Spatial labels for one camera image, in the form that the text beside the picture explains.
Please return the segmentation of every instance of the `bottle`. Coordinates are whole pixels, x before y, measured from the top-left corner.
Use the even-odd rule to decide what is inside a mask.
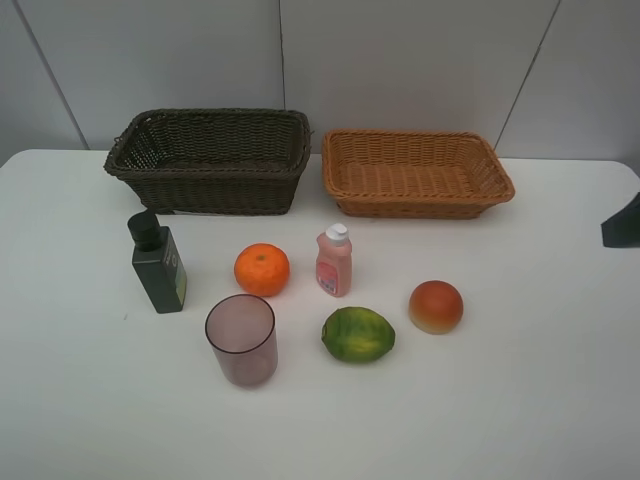
[[[187,275],[169,227],[161,227],[149,210],[127,223],[136,244],[133,268],[158,313],[179,312],[187,291]]]
[[[351,241],[349,231],[341,223],[327,228],[318,237],[316,278],[322,289],[334,297],[342,297],[351,288]]]

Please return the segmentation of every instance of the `black object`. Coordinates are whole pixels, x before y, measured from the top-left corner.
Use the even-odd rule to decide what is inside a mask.
[[[136,244],[132,264],[158,313],[179,312],[184,304],[187,275],[169,227],[161,227],[149,210],[127,223]]]
[[[151,110],[116,139],[104,168],[158,214],[282,215],[310,142],[300,112]]]
[[[640,193],[602,224],[602,242],[609,248],[640,247]]]

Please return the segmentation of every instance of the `green fruit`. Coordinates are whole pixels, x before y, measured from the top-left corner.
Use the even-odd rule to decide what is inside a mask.
[[[382,315],[363,307],[340,308],[322,327],[322,343],[338,360],[367,363],[393,348],[396,332]]]

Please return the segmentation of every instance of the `bottle label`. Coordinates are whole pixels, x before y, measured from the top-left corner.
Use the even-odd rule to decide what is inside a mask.
[[[176,286],[176,294],[178,295],[180,303],[184,305],[184,296],[187,292],[187,274],[182,266],[182,260],[180,260],[180,255],[178,254],[178,249],[176,248],[172,235],[169,235],[163,264],[167,275],[173,280]]]
[[[333,265],[319,262],[317,268],[318,283],[331,295],[338,293],[338,271]]]

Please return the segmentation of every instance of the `plastic cup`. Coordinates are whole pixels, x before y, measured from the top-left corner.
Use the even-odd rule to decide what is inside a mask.
[[[234,385],[258,385],[276,371],[276,318],[262,298],[225,298],[209,312],[205,333],[224,376]]]

